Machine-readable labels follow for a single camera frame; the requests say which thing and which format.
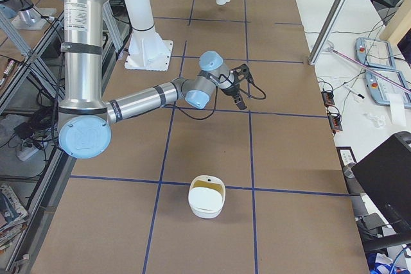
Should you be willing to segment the lower teach pendant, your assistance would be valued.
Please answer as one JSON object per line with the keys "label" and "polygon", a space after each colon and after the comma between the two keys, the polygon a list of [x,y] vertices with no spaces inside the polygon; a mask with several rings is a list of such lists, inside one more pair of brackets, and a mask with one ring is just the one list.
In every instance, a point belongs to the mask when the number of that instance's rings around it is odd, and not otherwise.
{"label": "lower teach pendant", "polygon": [[[406,80],[401,71],[394,69],[378,69],[375,67],[373,67],[372,70],[384,76],[386,79],[389,79],[402,87],[406,87]],[[400,94],[405,108],[410,109],[409,93],[404,92],[397,86],[370,71],[365,72],[365,80],[371,98],[377,105],[389,106],[390,102],[387,98],[387,94]]]}

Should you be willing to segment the aluminium frame post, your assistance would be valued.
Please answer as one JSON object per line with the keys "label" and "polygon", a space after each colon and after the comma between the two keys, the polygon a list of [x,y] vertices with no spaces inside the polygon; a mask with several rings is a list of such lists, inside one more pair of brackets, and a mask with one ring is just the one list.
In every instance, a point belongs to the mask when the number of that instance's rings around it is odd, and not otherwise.
{"label": "aluminium frame post", "polygon": [[346,0],[334,0],[333,4],[330,8],[330,11],[326,17],[326,20],[321,28],[321,31],[315,41],[314,47],[311,50],[311,53],[308,58],[308,62],[310,65],[315,65],[322,48],[325,46],[329,36],[331,35],[331,31],[333,26],[335,25],[337,18],[344,7]]}

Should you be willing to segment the teach pendant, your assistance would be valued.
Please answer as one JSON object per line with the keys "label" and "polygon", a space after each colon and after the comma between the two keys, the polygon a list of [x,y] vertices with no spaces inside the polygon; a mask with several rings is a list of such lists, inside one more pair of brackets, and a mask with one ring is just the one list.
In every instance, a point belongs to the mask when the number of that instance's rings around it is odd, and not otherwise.
{"label": "teach pendant", "polygon": [[[375,67],[373,67],[372,70],[384,76],[386,79],[389,79],[402,87],[406,87],[406,80],[401,71],[394,69],[378,69]],[[397,86],[370,71],[365,72],[365,80],[371,98],[377,105],[389,106],[390,102],[387,98],[387,94],[400,94],[405,108],[410,109],[409,93],[404,92]]]}
{"label": "teach pendant", "polygon": [[396,69],[395,54],[387,41],[360,37],[356,39],[355,51],[358,61],[363,65]]}

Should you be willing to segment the black monitor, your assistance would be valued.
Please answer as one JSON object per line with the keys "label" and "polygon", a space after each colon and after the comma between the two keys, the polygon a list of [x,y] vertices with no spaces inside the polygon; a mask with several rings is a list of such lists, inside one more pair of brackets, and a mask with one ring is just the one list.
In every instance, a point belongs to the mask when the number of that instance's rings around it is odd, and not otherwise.
{"label": "black monitor", "polygon": [[410,230],[410,132],[391,135],[352,168],[354,177],[396,232]]}

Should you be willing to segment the orange circuit board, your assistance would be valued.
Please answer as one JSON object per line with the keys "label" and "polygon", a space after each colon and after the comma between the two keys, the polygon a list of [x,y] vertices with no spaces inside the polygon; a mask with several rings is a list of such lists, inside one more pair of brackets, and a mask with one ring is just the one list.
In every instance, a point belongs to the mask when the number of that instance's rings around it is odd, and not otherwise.
{"label": "orange circuit board", "polygon": [[322,99],[325,107],[330,107],[335,105],[334,94],[331,90],[323,90],[321,92]]}
{"label": "orange circuit board", "polygon": [[342,116],[339,113],[328,113],[328,121],[333,133],[342,132]]}

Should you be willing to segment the metal rod reacher tool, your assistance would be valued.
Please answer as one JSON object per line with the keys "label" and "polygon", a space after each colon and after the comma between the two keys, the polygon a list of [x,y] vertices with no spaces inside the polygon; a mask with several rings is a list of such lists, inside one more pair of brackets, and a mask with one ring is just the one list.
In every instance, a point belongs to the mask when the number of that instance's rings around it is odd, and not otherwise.
{"label": "metal rod reacher tool", "polygon": [[[405,78],[402,72],[396,69],[394,54],[392,48],[387,41],[367,39],[360,37],[356,40],[355,53],[356,59],[352,59],[347,55],[337,51],[331,44],[326,51],[335,53],[342,58],[362,66],[366,71],[374,76],[378,76],[393,87],[410,94],[410,89],[406,87]],[[399,81],[394,81],[388,77],[384,77],[380,71],[388,71],[399,74]]]}

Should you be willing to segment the stack of books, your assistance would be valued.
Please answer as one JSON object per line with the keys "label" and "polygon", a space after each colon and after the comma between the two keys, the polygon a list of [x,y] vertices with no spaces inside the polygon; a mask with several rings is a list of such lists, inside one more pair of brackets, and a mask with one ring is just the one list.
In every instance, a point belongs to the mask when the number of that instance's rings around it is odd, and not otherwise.
{"label": "stack of books", "polygon": [[25,228],[29,213],[12,187],[1,182],[1,253]]}

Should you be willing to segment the white oval bin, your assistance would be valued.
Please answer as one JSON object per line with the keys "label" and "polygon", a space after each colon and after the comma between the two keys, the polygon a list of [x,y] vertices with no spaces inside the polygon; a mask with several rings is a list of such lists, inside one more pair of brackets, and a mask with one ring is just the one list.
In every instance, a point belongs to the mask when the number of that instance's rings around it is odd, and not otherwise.
{"label": "white oval bin", "polygon": [[188,192],[189,206],[197,217],[217,217],[225,203],[225,185],[215,176],[200,175],[193,179]]}

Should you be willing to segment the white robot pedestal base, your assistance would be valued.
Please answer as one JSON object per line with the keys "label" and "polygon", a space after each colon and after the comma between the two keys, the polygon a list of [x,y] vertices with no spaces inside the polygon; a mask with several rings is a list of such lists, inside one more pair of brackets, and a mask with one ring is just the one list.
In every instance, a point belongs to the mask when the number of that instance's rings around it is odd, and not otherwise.
{"label": "white robot pedestal base", "polygon": [[173,42],[163,40],[155,29],[150,0],[124,0],[132,27],[125,68],[167,71]]}

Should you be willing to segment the white power strip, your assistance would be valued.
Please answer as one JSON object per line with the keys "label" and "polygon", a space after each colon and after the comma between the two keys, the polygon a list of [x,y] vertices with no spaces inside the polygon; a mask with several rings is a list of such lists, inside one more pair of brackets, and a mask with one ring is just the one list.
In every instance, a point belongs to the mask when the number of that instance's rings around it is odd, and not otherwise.
{"label": "white power strip", "polygon": [[24,161],[27,161],[32,156],[34,156],[34,154],[36,154],[38,151],[39,149],[36,148],[35,146],[32,146],[32,147],[21,146],[17,150],[16,156],[20,161],[24,162]]}

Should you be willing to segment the upper teach pendant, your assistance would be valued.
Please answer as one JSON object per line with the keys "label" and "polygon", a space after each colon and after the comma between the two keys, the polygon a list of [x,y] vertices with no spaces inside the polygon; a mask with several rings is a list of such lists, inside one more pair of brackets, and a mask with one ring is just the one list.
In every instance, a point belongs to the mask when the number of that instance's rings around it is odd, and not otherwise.
{"label": "upper teach pendant", "polygon": [[360,37],[356,39],[355,51],[358,61],[363,65],[396,69],[395,54],[387,41]]}

